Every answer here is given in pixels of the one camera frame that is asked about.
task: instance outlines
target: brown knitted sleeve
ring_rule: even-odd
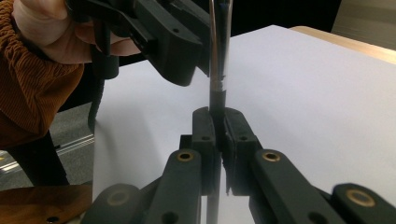
[[[79,83],[82,64],[43,60],[18,39],[13,0],[0,1],[0,149],[35,140]]]

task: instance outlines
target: finger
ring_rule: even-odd
[[[84,41],[85,43],[96,44],[93,25],[91,23],[78,24],[75,28],[75,34],[80,40]],[[110,44],[114,44],[126,39],[129,38],[119,37],[114,35],[113,33],[110,34]]]
[[[14,0],[13,16],[23,37],[40,48],[52,44],[68,30],[72,31],[68,34],[74,36],[74,26],[69,18],[55,20],[46,16],[37,0]]]
[[[45,19],[49,17],[56,20],[64,20],[67,17],[67,10],[64,0],[16,0],[15,3],[21,2],[25,7],[35,13],[35,17]]]
[[[112,44],[110,52],[112,55],[129,56],[140,53],[140,50],[134,44],[134,41],[130,39],[126,39]]]

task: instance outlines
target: screw hole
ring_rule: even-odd
[[[349,189],[346,191],[346,196],[350,201],[363,207],[375,206],[375,200],[368,193],[359,189]]]
[[[274,152],[265,152],[262,154],[262,157],[267,161],[280,161],[280,156]]]
[[[178,221],[178,216],[176,213],[167,212],[162,216],[163,224],[174,224]]]
[[[128,202],[130,193],[127,189],[116,189],[107,197],[110,206],[120,206]]]
[[[177,155],[179,161],[190,161],[194,156],[190,152],[181,152]]]

